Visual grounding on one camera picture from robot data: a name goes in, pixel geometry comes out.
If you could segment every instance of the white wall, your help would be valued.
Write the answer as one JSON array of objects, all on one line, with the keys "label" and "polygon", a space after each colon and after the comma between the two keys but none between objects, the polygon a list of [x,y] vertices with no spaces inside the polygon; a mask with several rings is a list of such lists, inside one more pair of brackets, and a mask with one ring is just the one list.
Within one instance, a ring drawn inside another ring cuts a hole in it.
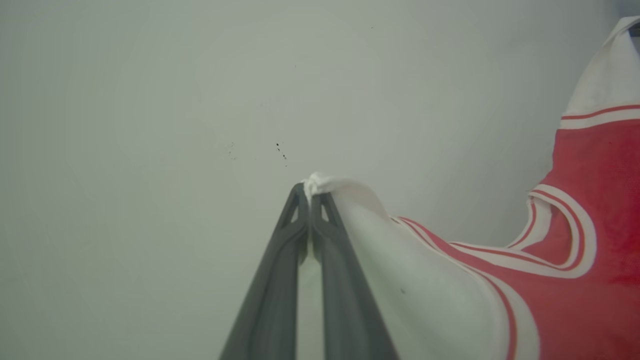
[{"label": "white wall", "polygon": [[640,15],[640,2],[638,0],[617,0],[620,16]]},{"label": "white wall", "polygon": [[508,243],[616,18],[606,0],[3,1],[0,358],[216,357],[315,170],[447,240]]}]

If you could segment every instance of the red and white cloth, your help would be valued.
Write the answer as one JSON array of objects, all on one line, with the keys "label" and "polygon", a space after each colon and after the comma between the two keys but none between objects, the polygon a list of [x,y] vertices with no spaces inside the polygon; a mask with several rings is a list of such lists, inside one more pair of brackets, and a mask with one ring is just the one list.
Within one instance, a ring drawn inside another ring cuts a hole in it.
[{"label": "red and white cloth", "polygon": [[580,79],[513,243],[447,243],[395,218],[493,286],[506,359],[523,347],[540,359],[640,359],[640,57],[628,34],[638,22],[621,19]]}]

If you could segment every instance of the white stripe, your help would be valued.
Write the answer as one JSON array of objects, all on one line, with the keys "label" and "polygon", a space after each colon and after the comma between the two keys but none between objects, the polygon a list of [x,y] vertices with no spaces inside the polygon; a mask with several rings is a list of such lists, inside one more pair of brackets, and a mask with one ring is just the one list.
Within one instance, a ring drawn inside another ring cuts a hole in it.
[{"label": "white stripe", "polygon": [[511,243],[509,243],[509,245],[507,245],[507,247],[511,247],[511,246],[513,246],[513,244],[515,244],[518,241],[520,241],[525,236],[525,234],[527,233],[527,230],[529,230],[529,227],[532,226],[531,222],[534,221],[534,219],[533,219],[533,209],[531,208],[532,206],[535,206],[535,205],[532,203],[531,198],[527,199],[527,211],[529,212],[529,216],[528,216],[528,219],[527,219],[527,225],[524,226],[524,228],[522,229],[522,232],[520,233],[520,235],[518,235],[518,237],[515,240],[513,240]]},{"label": "white stripe", "polygon": [[[555,265],[555,264],[549,263],[544,259],[538,258],[536,256],[530,255],[526,252],[523,252],[517,249],[514,250],[514,249],[505,249],[501,247],[485,247],[480,245],[471,245],[474,248],[478,249],[478,250],[474,250],[474,249],[467,249],[460,246],[462,245],[461,243],[450,243],[450,244],[454,245],[456,249],[459,251],[462,251],[466,254],[473,255],[477,258],[481,258],[494,265],[503,266],[506,268],[512,268],[515,270],[528,272],[530,274],[537,274],[537,275],[549,276],[549,277],[561,277],[565,279],[574,279],[584,275],[587,271],[589,271],[591,266],[593,266],[593,262],[595,260],[596,248],[597,248],[596,233],[595,233],[595,228],[593,226],[593,222],[591,221],[591,218],[589,218],[588,214],[586,213],[586,211],[584,211],[582,206],[580,206],[575,200],[573,200],[568,194],[564,193],[562,190],[554,188],[549,185],[544,185],[544,184],[538,185],[537,187],[535,187],[535,190],[541,190],[541,191],[547,192],[550,195],[553,195],[558,199],[561,199],[576,214],[576,217],[578,218],[578,221],[580,222],[580,225],[582,226],[582,231],[584,233],[585,248],[584,248],[584,255],[582,257],[582,261],[575,268],[571,270],[563,270],[569,266],[572,266],[577,258],[578,243],[580,240],[578,227],[577,227],[578,224],[576,224],[575,219],[570,214],[568,209],[564,207],[560,202],[557,202],[540,193],[531,193],[530,195],[555,205],[558,209],[560,209],[560,211],[562,211],[563,215],[565,216],[565,218],[567,219],[571,227],[572,247],[571,247],[571,251],[567,261],[565,261],[562,265]],[[503,253],[504,255],[491,254],[488,252],[480,251],[480,249],[497,250]],[[528,259],[536,260],[548,266],[531,263],[523,259],[512,258],[507,254],[519,255]]]},{"label": "white stripe", "polygon": [[[522,240],[518,245],[511,247],[511,244],[520,241],[522,236],[527,232],[529,226],[531,226],[531,220],[533,218],[532,206],[536,209],[536,219],[533,223],[533,227],[531,228],[531,232],[527,235],[526,239]],[[510,249],[521,250],[527,246],[539,243],[545,239],[545,236],[549,232],[549,225],[551,224],[551,207],[549,206],[549,203],[535,197],[531,197],[527,200],[527,209],[529,209],[529,221],[524,227],[524,230],[522,230],[520,236],[518,236],[516,240],[512,241],[511,244],[507,245]]]},{"label": "white stripe", "polygon": [[515,332],[517,338],[514,358],[516,360],[538,360],[540,357],[540,336],[538,334],[536,321],[533,318],[533,314],[525,300],[506,282],[495,276],[487,274],[486,272],[481,272],[475,269],[474,271],[487,276],[491,281],[493,281],[493,283],[502,290],[504,295],[507,297],[509,305],[511,305],[511,309],[513,310],[513,315],[515,317]]},{"label": "white stripe", "polygon": [[609,122],[640,119],[640,109],[616,110],[602,113],[586,119],[563,119],[560,120],[560,129],[584,129],[586,127],[607,124]]},{"label": "white stripe", "polygon": [[[498,279],[495,276],[487,274],[486,272],[482,272],[470,265],[464,264],[461,261],[458,261],[455,258],[450,257],[446,253],[444,253],[439,247],[436,246],[435,242],[429,237],[429,234],[425,233],[419,226],[411,225],[410,223],[405,222],[401,218],[395,218],[403,227],[409,230],[416,238],[420,240],[421,243],[424,243],[426,240],[430,245],[433,246],[432,251],[437,254],[449,259],[454,264],[457,264],[462,268],[466,273],[468,273],[471,277],[473,277],[478,285],[480,286],[482,292],[485,294],[485,297],[490,301],[492,305],[492,314],[495,319],[493,323],[494,334],[496,334],[495,338],[495,346],[494,348],[494,359],[504,359],[507,355],[507,351],[509,349],[509,316],[507,314],[505,305],[500,298],[500,295],[497,293],[495,288],[487,281],[484,277],[478,275],[483,274],[487,278],[491,280],[502,292],[505,294],[509,305],[513,310],[513,314],[515,317],[516,323],[516,360],[537,360],[540,356],[540,337],[538,336],[538,328],[536,326],[535,319],[531,314],[531,310],[529,306],[524,301],[524,299],[506,282]],[[424,238],[424,240],[415,233],[413,230],[420,232],[420,235]]]}]

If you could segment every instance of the striped trim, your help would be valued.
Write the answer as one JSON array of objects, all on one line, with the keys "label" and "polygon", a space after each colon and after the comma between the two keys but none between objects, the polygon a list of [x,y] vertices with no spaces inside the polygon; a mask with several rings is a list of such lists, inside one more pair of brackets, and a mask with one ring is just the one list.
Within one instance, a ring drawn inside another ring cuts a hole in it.
[{"label": "striped trim", "polygon": [[507,248],[521,250],[545,239],[551,225],[551,207],[549,203],[535,197],[527,200],[529,220],[524,230]]},{"label": "striped trim", "polygon": [[[537,256],[521,251],[517,247],[487,247],[466,243],[445,243],[444,241],[442,241],[442,243],[433,241],[433,245],[439,247],[440,250],[444,250],[447,247],[453,247],[457,251],[473,255],[494,265],[530,274],[560,277],[564,279],[574,279],[586,274],[586,272],[588,272],[593,266],[597,250],[596,232],[589,215],[568,194],[549,185],[538,185],[530,193],[530,196],[549,204],[553,204],[555,207],[560,209],[569,222],[572,233],[572,244],[568,259],[563,264],[556,265],[550,263]],[[412,223],[422,228],[421,225],[415,222]],[[545,227],[548,229],[548,224],[545,224],[540,228],[544,229]],[[428,230],[424,228],[422,228],[422,230],[429,234]]]},{"label": "striped trim", "polygon": [[503,338],[498,341],[500,351],[494,358],[506,360],[537,360],[540,354],[540,338],[536,322],[531,314],[529,306],[524,299],[508,284],[500,279],[475,269],[469,265],[456,260],[446,254],[445,247],[452,247],[431,234],[425,227],[407,218],[399,218],[405,226],[413,231],[427,246],[438,253],[451,259],[461,266],[467,273],[475,277],[485,287],[485,292],[490,293],[489,299],[498,306],[494,313],[498,314],[496,319],[497,332],[503,334]]},{"label": "striped trim", "polygon": [[560,129],[584,129],[610,122],[640,119],[640,104],[615,106],[584,115],[565,115],[560,120]]}]

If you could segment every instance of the red stripe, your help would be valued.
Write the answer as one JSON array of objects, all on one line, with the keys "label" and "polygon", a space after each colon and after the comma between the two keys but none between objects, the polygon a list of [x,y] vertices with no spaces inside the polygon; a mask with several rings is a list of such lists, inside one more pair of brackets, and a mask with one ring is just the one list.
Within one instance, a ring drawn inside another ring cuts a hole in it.
[{"label": "red stripe", "polygon": [[[528,261],[530,263],[535,263],[535,264],[538,264],[538,265],[547,266],[547,267],[553,268],[555,270],[560,270],[560,271],[573,270],[578,265],[580,265],[580,263],[582,262],[582,258],[584,257],[584,231],[582,229],[582,224],[578,220],[578,216],[575,214],[575,212],[573,212],[571,207],[569,207],[569,205],[567,205],[561,199],[559,199],[559,198],[557,198],[557,197],[555,197],[555,196],[553,196],[553,195],[551,195],[549,193],[543,192],[541,190],[533,190],[532,192],[536,192],[536,193],[542,194],[542,195],[544,195],[546,197],[549,197],[549,198],[551,198],[551,199],[553,199],[555,201],[560,202],[569,211],[569,214],[571,214],[571,216],[573,217],[575,223],[577,224],[577,227],[578,227],[578,253],[577,253],[577,256],[576,256],[575,261],[573,262],[573,264],[571,264],[570,266],[568,266],[566,268],[558,269],[558,268],[556,268],[556,267],[554,267],[552,265],[548,265],[548,264],[542,263],[542,262],[537,261],[535,259],[531,259],[531,258],[528,258],[526,256],[519,255],[519,254],[512,254],[510,252],[504,252],[503,250],[499,250],[499,249],[483,249],[483,248],[477,248],[477,247],[473,247],[471,245],[465,245],[465,244],[461,244],[461,243],[449,244],[449,243],[444,242],[442,239],[438,238],[437,236],[435,236],[431,231],[427,230],[424,226],[420,225],[419,223],[417,223],[417,222],[415,222],[415,221],[413,221],[411,219],[408,219],[408,218],[401,217],[400,219],[402,219],[403,221],[405,221],[407,223],[410,222],[410,223],[415,224],[416,226],[420,227],[420,229],[422,229],[422,231],[424,231],[429,236],[429,238],[431,238],[431,240],[433,240],[433,242],[436,243],[436,246],[438,248],[442,249],[446,253],[448,253],[448,252],[446,251],[445,248],[453,248],[452,245],[455,245],[457,247],[463,247],[463,248],[466,248],[466,249],[469,249],[469,250],[474,250],[474,251],[479,251],[479,252],[487,252],[487,253],[490,253],[490,254],[496,254],[496,255],[501,255],[501,256],[508,256],[510,258],[524,260],[524,261]],[[424,239],[424,237],[418,231],[416,231],[413,226],[411,226],[411,228],[425,242],[427,242],[427,244],[429,244],[429,242],[426,239]]]},{"label": "red stripe", "polygon": [[413,225],[411,225],[411,223],[407,222],[404,218],[400,218],[402,221],[404,221],[409,227],[411,227],[411,230],[413,230],[418,236],[420,236],[420,238],[422,240],[424,240],[424,243],[426,243],[427,245],[429,245],[432,249],[433,249],[433,245],[424,238],[424,236],[422,234],[420,234],[420,232],[418,232],[418,230],[416,230]]},{"label": "red stripe", "polygon": [[569,207],[569,205],[567,205],[564,201],[562,201],[561,199],[546,193],[544,191],[541,190],[533,190],[532,192],[536,192],[539,194],[542,194],[550,199],[553,199],[555,201],[558,201],[559,203],[561,203],[565,209],[567,209],[569,211],[569,214],[571,214],[571,216],[573,217],[573,220],[575,221],[575,223],[577,224],[578,227],[578,254],[575,257],[575,261],[573,262],[573,264],[571,266],[569,266],[568,268],[564,268],[562,269],[563,271],[569,271],[569,270],[573,270],[574,268],[577,268],[578,265],[580,265],[580,263],[582,262],[582,258],[584,257],[584,230],[582,228],[582,224],[580,223],[580,220],[578,219],[578,216],[575,214],[575,212],[573,211],[573,209],[571,207]]},{"label": "red stripe", "polygon": [[[403,218],[400,217],[400,219],[402,221],[404,221],[407,225],[409,225],[409,227],[411,227],[411,229],[418,234],[418,236],[420,236],[420,238],[422,238],[422,240],[424,240],[424,242],[429,245],[430,247],[433,248],[433,245],[427,240],[425,239],[425,237],[420,234],[420,232],[418,232],[418,230],[416,230],[412,223],[419,226],[423,231],[425,231],[425,233],[427,233],[429,235],[429,237],[433,240],[434,238],[437,238],[437,236],[433,235],[430,233],[430,231],[428,231],[426,228],[424,228],[422,225],[414,222],[413,220],[407,219],[407,218]],[[487,276],[479,273],[476,269],[464,264],[465,267],[467,267],[468,269],[474,271],[475,273],[477,273],[478,275],[484,277],[495,289],[495,291],[498,293],[498,296],[500,297],[502,303],[504,304],[504,308],[507,311],[507,318],[508,318],[508,324],[509,324],[509,346],[507,348],[507,358],[506,360],[514,360],[515,355],[516,355],[516,346],[518,344],[518,333],[516,332],[516,318],[515,318],[515,314],[513,312],[513,308],[511,307],[511,304],[509,303],[509,300],[507,299],[507,296],[504,294],[504,292],[502,292],[502,290],[493,282],[491,281],[491,279],[489,279]]]},{"label": "red stripe", "polygon": [[518,240],[516,241],[516,243],[509,245],[508,247],[514,247],[516,245],[518,245],[519,243],[523,242],[527,236],[529,236],[529,234],[531,234],[531,230],[533,230],[533,225],[536,223],[536,215],[538,214],[538,211],[536,210],[536,207],[533,204],[533,201],[531,201],[531,224],[529,224],[529,228],[527,229],[527,232],[524,233],[524,235]]},{"label": "red stripe", "polygon": [[502,290],[493,281],[491,281],[491,279],[477,271],[476,273],[484,277],[493,286],[504,304],[504,308],[507,311],[507,318],[509,319],[509,347],[507,348],[506,360],[514,360],[516,357],[516,347],[518,346],[518,332],[516,331],[516,316],[513,312],[513,308],[507,299],[507,295],[505,295],[504,292],[502,292]]},{"label": "red stripe", "polygon": [[620,110],[631,110],[631,109],[640,109],[640,105],[616,106],[614,108],[607,108],[607,109],[596,111],[594,113],[590,113],[586,115],[567,115],[567,116],[561,117],[561,119],[562,120],[588,119],[590,117],[598,116],[604,113],[610,113],[613,111],[620,111]]},{"label": "red stripe", "polygon": [[431,241],[433,241],[433,243],[436,245],[436,247],[438,247],[440,250],[445,251],[445,249],[453,249],[453,247],[451,245],[449,245],[446,241],[444,241],[443,239],[437,237],[436,234],[434,234],[431,231],[427,230],[421,224],[419,224],[419,223],[417,223],[417,222],[415,222],[415,221],[413,221],[413,220],[411,220],[409,218],[405,218],[405,217],[400,217],[400,219],[402,219],[405,222],[410,222],[411,224],[416,225],[417,227],[420,227],[420,229],[422,229],[422,231],[424,231],[427,234],[427,236],[429,236],[429,239],[431,239]]}]

